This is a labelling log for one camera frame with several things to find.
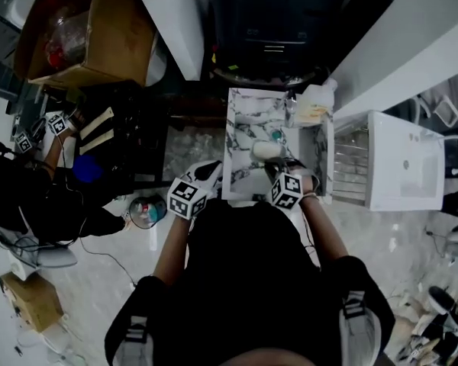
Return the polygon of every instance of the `person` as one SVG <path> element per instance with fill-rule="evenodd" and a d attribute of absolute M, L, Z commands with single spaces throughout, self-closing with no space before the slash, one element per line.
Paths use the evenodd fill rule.
<path fill-rule="evenodd" d="M 393 313 L 365 265 L 348 255 L 310 177 L 303 186 L 300 207 L 321 269 L 278 208 L 210 200 L 192 231 L 174 219 L 154 273 L 107 332 L 108 363 L 373 365 Z"/>
<path fill-rule="evenodd" d="M 55 136 L 44 162 L 35 169 L 25 167 L 23 163 L 28 161 L 23 158 L 0 156 L 1 228 L 20 236 L 30 227 L 40 242 L 51 243 L 108 235 L 128 226 L 130 221 L 125 217 L 114 216 L 102 207 L 111 197 L 78 192 L 72 184 L 73 175 L 57 177 L 63 143 L 72 135 L 67 129 Z"/>

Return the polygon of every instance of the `black shirt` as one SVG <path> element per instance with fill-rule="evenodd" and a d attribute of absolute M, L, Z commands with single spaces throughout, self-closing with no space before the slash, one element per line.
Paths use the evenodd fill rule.
<path fill-rule="evenodd" d="M 155 365 L 219 365 L 255 348 L 340 364 L 340 311 L 350 292 L 363 292 L 378 317 L 383 350 L 394 317 L 359 259 L 320 271 L 280 210 L 209 201 L 189 235 L 182 277 L 172 287 L 155 277 L 139 282 L 106 336 L 107 359 L 131 340 L 133 316 L 145 316 L 141 341 L 153 339 Z"/>

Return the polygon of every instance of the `tiled floor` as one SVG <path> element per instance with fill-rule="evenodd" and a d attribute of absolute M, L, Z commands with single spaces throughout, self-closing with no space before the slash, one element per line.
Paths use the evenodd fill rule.
<path fill-rule="evenodd" d="M 196 161 L 222 159 L 223 147 L 224 134 L 220 131 L 189 129 L 178 133 L 171 130 L 166 154 L 167 177 L 180 175 Z M 458 181 L 447 183 L 447 189 L 458 189 Z M 152 193 L 145 191 L 136 195 Z M 166 189 L 160 193 L 166 195 Z M 114 201 L 108 209 L 120 214 L 132 199 Z M 448 258 L 441 258 L 434 240 L 424 232 L 427 226 L 445 235 L 458 224 L 458 219 L 432 212 L 372 213 L 363 207 L 339 202 L 325 210 L 349 252 L 366 263 L 392 307 L 405 291 L 425 301 L 427 288 L 432 284 L 448 286 L 450 293 L 458 295 L 458 259 L 450 265 Z M 293 217 L 301 221 L 297 227 L 305 237 L 301 216 Z M 153 271 L 172 221 L 173 216 L 168 214 L 151 230 L 133 226 L 124 233 L 89 237 L 83 242 L 93 252 L 111 253 L 134 280 L 138 280 Z M 436 241 L 441 250 L 443 239 L 437 237 Z M 68 315 L 66 325 L 73 334 L 75 350 L 85 356 L 89 365 L 104 365 L 103 339 L 131 293 L 130 280 L 109 257 L 89 255 L 79 242 L 72 250 L 78 257 L 78 265 L 45 271 L 43 275 L 56 285 Z M 395 342 L 389 351 L 394 352 L 394 345 Z"/>

